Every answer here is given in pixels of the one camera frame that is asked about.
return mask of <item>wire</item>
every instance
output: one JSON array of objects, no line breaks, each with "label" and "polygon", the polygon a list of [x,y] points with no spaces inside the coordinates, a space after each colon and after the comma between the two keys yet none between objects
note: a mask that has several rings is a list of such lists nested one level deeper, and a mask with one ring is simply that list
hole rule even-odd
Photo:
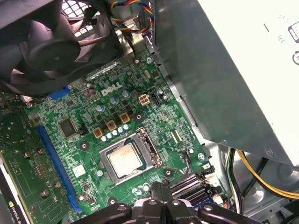
[{"label": "wire", "polygon": [[296,221],[297,219],[299,219],[299,216],[291,215],[288,218],[286,218],[284,221],[282,221],[281,224],[291,224],[292,222]]},{"label": "wire", "polygon": [[236,211],[237,211],[237,213],[240,213],[240,202],[239,202],[239,198],[237,196],[237,193],[236,193],[236,190],[235,190],[235,186],[233,185],[233,182],[231,180],[231,173],[230,173],[230,170],[229,170],[229,166],[230,166],[230,162],[231,162],[231,157],[232,157],[232,149],[229,148],[228,149],[227,159],[226,159],[226,162],[225,162],[225,170],[226,170],[226,173],[228,175],[228,182],[229,182],[229,185],[230,185],[230,188],[231,188],[231,191],[232,191],[232,194],[233,194],[233,198],[234,198],[234,201],[235,201]]},{"label": "wire", "polygon": [[[256,173],[258,175],[261,175],[264,167],[266,166],[267,162],[268,162],[269,159],[266,159],[266,158],[262,158],[262,160],[260,161],[260,163],[258,164],[257,166],[257,169],[256,169]],[[247,185],[247,187],[244,189],[244,191],[242,192],[242,196],[245,197],[248,192],[250,192],[250,190],[253,188],[253,186],[255,185],[256,183],[256,178],[252,178],[251,181],[249,182],[249,184]]]},{"label": "wire", "polygon": [[299,199],[299,193],[294,193],[294,192],[289,192],[289,191],[281,190],[281,189],[275,188],[275,187],[271,186],[270,184],[268,184],[267,182],[265,182],[255,172],[255,170],[251,167],[251,165],[249,164],[249,162],[248,162],[248,160],[247,160],[244,152],[238,150],[238,154],[239,154],[242,162],[244,163],[244,165],[247,167],[247,169],[262,184],[263,187],[265,187],[266,189],[268,189],[270,192],[274,192],[275,194],[282,196],[283,198],[289,198],[289,199],[292,199],[292,200],[298,200]]},{"label": "wire", "polygon": [[242,215],[244,213],[244,202],[243,202],[243,197],[239,188],[239,185],[235,179],[235,175],[234,175],[234,170],[233,170],[233,166],[234,166],[234,158],[235,158],[235,149],[231,148],[231,157],[230,157],[230,162],[229,162],[229,173],[230,173],[230,177],[231,177],[231,181],[232,184],[235,187],[235,191],[236,191],[236,195],[238,197],[239,200],[239,207],[240,207],[240,214]]},{"label": "wire", "polygon": [[144,8],[144,10],[146,12],[148,12],[149,14],[149,21],[150,21],[150,25],[147,26],[146,28],[143,28],[141,30],[134,30],[134,29],[129,29],[125,24],[124,21],[116,18],[113,14],[111,14],[111,19],[116,23],[116,25],[114,26],[114,28],[116,30],[121,30],[121,31],[127,31],[127,32],[131,32],[131,33],[136,33],[136,34],[142,34],[142,33],[146,33],[150,28],[153,29],[154,27],[154,13],[153,11],[150,9],[150,7],[148,7],[142,0],[123,0],[123,1],[115,1],[111,3],[111,11],[116,7],[116,6],[127,6],[127,5],[131,5],[131,4],[137,4],[140,5]]}]

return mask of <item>red wire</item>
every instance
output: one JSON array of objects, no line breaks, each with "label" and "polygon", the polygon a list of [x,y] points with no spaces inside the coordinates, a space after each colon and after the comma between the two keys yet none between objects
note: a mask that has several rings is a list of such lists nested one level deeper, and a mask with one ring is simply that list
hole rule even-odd
[{"label": "red wire", "polygon": [[126,5],[130,4],[130,2],[132,2],[132,1],[135,1],[135,0],[129,0],[126,3],[124,3],[122,6],[126,6]]}]

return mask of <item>motherboard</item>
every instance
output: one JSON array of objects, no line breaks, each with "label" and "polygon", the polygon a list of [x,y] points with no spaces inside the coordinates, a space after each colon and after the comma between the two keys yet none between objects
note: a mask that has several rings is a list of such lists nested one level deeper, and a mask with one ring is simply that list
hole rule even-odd
[{"label": "motherboard", "polygon": [[134,205],[165,178],[174,198],[222,203],[221,187],[203,175],[213,167],[147,49],[67,88],[59,99],[26,104],[0,96],[0,155],[32,223]]}]

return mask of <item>screw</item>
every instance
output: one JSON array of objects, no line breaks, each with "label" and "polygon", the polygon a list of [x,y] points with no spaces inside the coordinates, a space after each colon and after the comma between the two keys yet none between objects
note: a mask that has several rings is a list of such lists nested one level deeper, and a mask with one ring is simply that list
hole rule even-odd
[{"label": "screw", "polygon": [[121,204],[120,206],[118,206],[118,208],[117,208],[117,210],[118,211],[124,211],[124,210],[126,210],[127,208],[123,205],[123,204]]},{"label": "screw", "polygon": [[204,160],[204,159],[206,158],[206,156],[205,156],[203,153],[199,153],[197,157],[198,157],[198,159],[201,160],[201,161]]},{"label": "screw", "polygon": [[213,207],[211,205],[205,205],[204,209],[207,210],[207,211],[212,211]]},{"label": "screw", "polygon": [[146,63],[147,64],[150,64],[150,63],[152,63],[153,62],[153,59],[151,59],[151,57],[147,57],[146,58]]},{"label": "screw", "polygon": [[172,201],[172,204],[173,204],[173,205],[179,205],[180,202],[179,202],[178,200],[174,200],[174,201]]}]

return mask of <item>green circuit board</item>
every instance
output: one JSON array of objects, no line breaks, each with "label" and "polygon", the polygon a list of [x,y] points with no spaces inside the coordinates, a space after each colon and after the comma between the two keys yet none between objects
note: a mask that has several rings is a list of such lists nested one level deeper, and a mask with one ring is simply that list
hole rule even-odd
[{"label": "green circuit board", "polygon": [[[60,177],[23,106],[19,96],[0,93],[0,156],[31,223],[57,224],[71,205],[64,186],[54,188]],[[45,199],[44,190],[49,194]]]},{"label": "green circuit board", "polygon": [[[18,96],[2,94],[2,98],[7,98],[9,109],[0,113],[4,121],[1,125],[13,129],[10,130],[10,139],[6,139],[6,130],[0,135],[4,140],[1,141],[1,153],[13,176],[20,176],[16,170],[21,170],[22,181],[28,183],[24,190],[22,188],[26,184],[18,184],[18,178],[15,178],[16,186],[21,189],[20,194],[26,199],[27,212],[34,217],[33,223],[44,223],[48,212],[57,206],[62,209],[60,215],[47,220],[47,223],[56,224],[67,213],[69,221],[73,222],[115,202],[134,204],[138,199],[147,198],[150,194],[144,186],[164,178],[175,181],[185,176],[187,164],[183,150],[190,149],[191,171],[209,163],[208,159],[198,159],[198,154],[204,151],[151,54],[146,49],[138,53],[137,58],[140,61],[138,64],[115,60],[70,84],[71,93],[67,96],[59,100],[49,97],[39,102],[33,100],[30,108]],[[141,95],[146,96],[146,105],[141,104]],[[111,134],[114,128],[109,129],[109,121],[115,124],[116,130],[125,124],[130,128],[103,141],[93,131],[100,128],[103,136]],[[75,212],[71,208],[63,186],[58,190],[52,187],[60,178],[49,156],[36,152],[37,148],[44,148],[34,129],[37,125],[45,126],[75,188],[82,212]],[[161,163],[147,170],[142,155],[138,155],[139,159],[132,157],[134,163],[143,163],[144,171],[116,184],[109,174],[107,163],[103,162],[101,152],[140,129],[146,131]],[[31,153],[30,159],[24,158],[25,151]],[[131,152],[132,148],[129,148],[124,154]],[[120,156],[116,155],[116,161],[119,161]],[[34,173],[38,165],[43,165],[48,171],[45,178]],[[114,171],[120,171],[121,166],[118,163]],[[129,166],[128,161],[123,161],[124,169]],[[51,180],[50,187],[47,187],[47,180]],[[38,207],[44,200],[40,197],[42,189],[50,192],[50,198],[56,197],[58,200],[47,210],[30,209]]]}]

